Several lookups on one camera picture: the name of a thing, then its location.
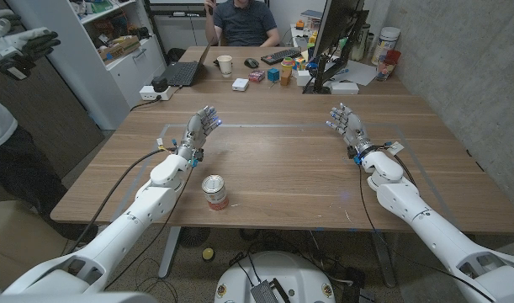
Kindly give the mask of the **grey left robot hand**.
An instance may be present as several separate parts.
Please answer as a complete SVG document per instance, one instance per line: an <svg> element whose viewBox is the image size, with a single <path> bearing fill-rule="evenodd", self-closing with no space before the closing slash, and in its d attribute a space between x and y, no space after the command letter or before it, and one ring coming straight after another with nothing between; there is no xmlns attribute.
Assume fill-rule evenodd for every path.
<svg viewBox="0 0 514 303"><path fill-rule="evenodd" d="M216 114L214 106L205 106L190 118L183 133L181 145L177 148L177 155L190 163L203 160L203 146L207 136L222 124L222 120Z"/></svg>

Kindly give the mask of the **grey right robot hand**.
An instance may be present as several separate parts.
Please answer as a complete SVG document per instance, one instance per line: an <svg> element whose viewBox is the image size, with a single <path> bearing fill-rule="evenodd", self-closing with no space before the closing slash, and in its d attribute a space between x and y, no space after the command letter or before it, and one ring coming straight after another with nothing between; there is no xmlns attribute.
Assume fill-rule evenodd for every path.
<svg viewBox="0 0 514 303"><path fill-rule="evenodd" d="M371 142L366 127L359 117L346 105L340 103L330 111L332 121L326 124L339 133L347 143L347 152L350 159L359 164L370 152L377 150Z"/></svg>

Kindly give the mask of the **black white gloved operator hand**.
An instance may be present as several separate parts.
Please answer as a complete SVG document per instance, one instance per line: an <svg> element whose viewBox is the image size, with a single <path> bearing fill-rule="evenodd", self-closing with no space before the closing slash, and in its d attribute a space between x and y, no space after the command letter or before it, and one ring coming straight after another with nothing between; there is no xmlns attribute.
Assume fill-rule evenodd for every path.
<svg viewBox="0 0 514 303"><path fill-rule="evenodd" d="M21 17L11 9L0 9L0 19L8 20L12 27L20 26L22 24Z"/></svg>
<svg viewBox="0 0 514 303"><path fill-rule="evenodd" d="M0 18L0 72L21 81L30 76L35 62L49 55L61 41L46 27L10 34L12 27L9 19Z"/></svg>

